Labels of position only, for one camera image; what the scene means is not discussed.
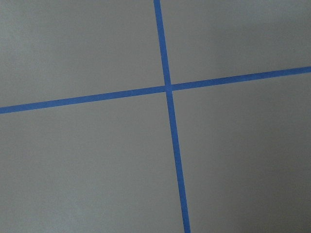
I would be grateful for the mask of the blue tape strip crosswise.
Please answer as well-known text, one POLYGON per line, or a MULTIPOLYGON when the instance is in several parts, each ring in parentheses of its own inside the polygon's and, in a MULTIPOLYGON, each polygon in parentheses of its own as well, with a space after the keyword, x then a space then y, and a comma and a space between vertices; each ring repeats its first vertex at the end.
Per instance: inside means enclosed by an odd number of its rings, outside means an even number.
MULTIPOLYGON (((298 68, 290 68, 290 69, 284 69, 284 70, 260 72, 260 73, 254 73, 254 74, 230 76, 230 77, 223 77, 223 78, 216 78, 216 79, 202 80, 202 81, 195 81, 195 82, 177 83, 177 84, 172 84, 169 90, 178 91, 178 90, 194 89, 194 88, 208 87, 208 86, 215 86, 215 85, 222 85, 222 84, 229 84, 229 83, 239 83, 239 82, 246 82, 246 81, 253 81, 253 80, 284 77, 284 76, 310 73, 310 71, 311 71, 311 67, 308 66, 308 67, 298 67, 298 68)), ((60 99, 60 100, 27 103, 27 104, 1 107, 0 113, 8 114, 8 113, 15 113, 15 112, 24 112, 24 111, 44 109, 44 108, 75 105, 75 104, 81 104, 81 103, 87 103, 87 102, 96 102, 96 101, 103 101, 103 100, 113 100, 113 99, 120 99, 120 98, 127 98, 127 97, 141 96, 141 95, 164 93, 165 91, 166 91, 166 87, 155 86, 155 87, 125 90, 125 91, 118 91, 118 92, 111 92, 111 93, 103 93, 103 94, 97 94, 97 95, 66 98, 66 99, 60 99)))

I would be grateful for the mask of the blue tape strip lengthwise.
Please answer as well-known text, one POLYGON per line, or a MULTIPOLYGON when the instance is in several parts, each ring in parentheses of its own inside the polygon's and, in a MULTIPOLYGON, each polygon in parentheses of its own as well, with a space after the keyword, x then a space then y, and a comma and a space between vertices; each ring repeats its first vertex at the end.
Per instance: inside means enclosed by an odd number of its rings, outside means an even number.
POLYGON ((178 130, 177 130, 176 117, 175 117, 175 109, 174 109, 173 86, 172 86, 171 77, 170 77, 170 68, 169 68, 169 61, 168 61, 168 55, 167 55, 163 16, 162 16, 162 11, 161 11, 161 3, 159 0, 154 1, 154 9, 155 9, 158 41, 159 41, 161 63, 162 63, 162 70, 163 70, 163 78, 164 78, 164 84, 165 84, 169 124, 170 124, 171 138, 172 138, 172 144, 173 144, 173 155, 174 155, 174 163, 175 163, 178 192, 179 192, 179 199, 180 199, 180 206, 181 206, 181 214, 182 214, 182 220, 183 220, 183 228, 184 228, 184 232, 190 233, 191 232, 190 219, 189 219, 189 213, 188 213, 188 204, 187 204, 186 189, 185 189, 185 183, 184 183, 183 166, 182 166, 178 130))

